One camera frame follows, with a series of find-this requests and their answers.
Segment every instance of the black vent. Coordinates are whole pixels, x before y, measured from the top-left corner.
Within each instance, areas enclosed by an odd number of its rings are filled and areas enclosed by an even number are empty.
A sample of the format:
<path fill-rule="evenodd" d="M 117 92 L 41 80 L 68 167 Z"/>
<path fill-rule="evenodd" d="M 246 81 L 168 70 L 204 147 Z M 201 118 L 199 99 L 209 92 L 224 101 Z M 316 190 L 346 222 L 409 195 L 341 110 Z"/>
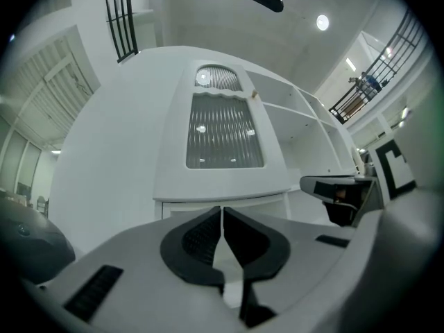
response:
<path fill-rule="evenodd" d="M 316 240 L 321 243 L 329 244 L 331 246 L 336 246 L 340 248 L 347 248 L 348 244 L 350 243 L 349 239 L 331 237 L 325 234 L 320 235 L 319 237 L 316 238 Z"/>
<path fill-rule="evenodd" d="M 65 309 L 82 321 L 89 321 L 109 294 L 123 270 L 104 265 L 65 305 Z"/>
<path fill-rule="evenodd" d="M 212 266 L 214 252 L 220 238 L 221 217 L 211 216 L 185 233 L 182 247 L 194 259 Z"/>

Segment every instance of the white shelf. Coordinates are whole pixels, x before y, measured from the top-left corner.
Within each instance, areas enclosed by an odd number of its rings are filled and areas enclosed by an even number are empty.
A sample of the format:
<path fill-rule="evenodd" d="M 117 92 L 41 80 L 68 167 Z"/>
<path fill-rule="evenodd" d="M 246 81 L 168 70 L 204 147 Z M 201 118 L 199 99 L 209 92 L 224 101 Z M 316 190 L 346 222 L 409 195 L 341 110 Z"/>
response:
<path fill-rule="evenodd" d="M 344 142 L 341 133 L 336 127 L 324 125 L 324 129 L 327 132 L 330 141 L 332 141 L 334 151 L 338 156 L 339 164 L 343 170 L 354 168 L 355 162 L 353 161 L 352 155 L 350 154 L 350 149 Z"/>
<path fill-rule="evenodd" d="M 333 116 L 325 109 L 324 106 L 322 106 L 322 103 L 316 97 L 309 94 L 308 92 L 305 92 L 302 89 L 299 89 L 299 92 L 302 94 L 302 96 L 305 98 L 305 100 L 307 100 L 308 104 L 311 106 L 311 108 L 313 109 L 316 116 L 322 122 L 325 122 L 325 123 L 331 125 L 332 127 L 334 127 L 333 120 L 332 120 Z"/>
<path fill-rule="evenodd" d="M 301 93 L 293 85 L 251 71 L 248 76 L 262 102 L 314 116 Z"/>
<path fill-rule="evenodd" d="M 293 86 L 268 76 L 247 71 L 262 101 L 284 105 L 286 97 L 291 95 Z"/>
<path fill-rule="evenodd" d="M 271 103 L 263 104 L 279 142 L 291 142 L 316 122 L 308 114 Z"/>

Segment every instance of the black slot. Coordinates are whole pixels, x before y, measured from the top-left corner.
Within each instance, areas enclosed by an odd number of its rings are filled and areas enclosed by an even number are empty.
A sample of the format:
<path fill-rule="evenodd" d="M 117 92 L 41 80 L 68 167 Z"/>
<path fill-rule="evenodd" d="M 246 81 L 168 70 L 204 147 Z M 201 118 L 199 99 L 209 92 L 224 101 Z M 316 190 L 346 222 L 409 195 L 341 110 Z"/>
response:
<path fill-rule="evenodd" d="M 347 248 L 348 244 L 350 243 L 349 239 L 331 237 L 325 234 L 320 235 L 319 237 L 316 238 L 316 240 L 321 243 L 341 248 Z"/>
<path fill-rule="evenodd" d="M 123 270 L 115 266 L 102 266 L 65 304 L 65 309 L 82 321 L 89 321 L 122 273 Z"/>
<path fill-rule="evenodd" d="M 317 195 L 331 198 L 333 200 L 336 193 L 336 187 L 332 184 L 316 181 L 313 192 Z"/>

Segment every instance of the black and white sign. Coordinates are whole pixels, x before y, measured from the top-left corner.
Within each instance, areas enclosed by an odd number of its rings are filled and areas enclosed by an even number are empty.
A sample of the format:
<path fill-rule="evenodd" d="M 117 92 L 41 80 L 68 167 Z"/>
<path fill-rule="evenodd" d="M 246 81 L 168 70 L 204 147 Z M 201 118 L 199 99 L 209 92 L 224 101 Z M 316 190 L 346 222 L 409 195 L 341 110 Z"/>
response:
<path fill-rule="evenodd" d="M 369 149 L 369 152 L 375 165 L 384 204 L 416 187 L 411 169 L 392 137 L 386 136 Z"/>

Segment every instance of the staircase railing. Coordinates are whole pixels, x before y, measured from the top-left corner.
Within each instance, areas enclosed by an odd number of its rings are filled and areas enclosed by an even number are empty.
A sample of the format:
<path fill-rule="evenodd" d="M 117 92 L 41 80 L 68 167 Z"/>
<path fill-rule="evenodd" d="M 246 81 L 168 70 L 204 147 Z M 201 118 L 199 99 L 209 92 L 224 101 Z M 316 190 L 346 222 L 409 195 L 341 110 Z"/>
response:
<path fill-rule="evenodd" d="M 122 60 L 126 59 L 132 54 L 138 54 L 139 50 L 137 49 L 136 35 L 134 32 L 133 8 L 131 6 L 131 0 L 113 0 L 113 3 L 115 13 L 114 18 L 112 18 L 111 15 L 110 0 L 106 0 L 106 11 L 108 14 L 107 23 L 110 24 L 112 41 L 114 42 L 114 47 L 118 57 L 117 62 L 120 63 Z M 116 39 L 114 22 L 117 25 L 119 40 Z"/>
<path fill-rule="evenodd" d="M 411 57 L 425 32 L 420 22 L 407 10 L 393 37 L 354 85 L 330 108 L 341 122 L 350 120 L 395 77 Z"/>

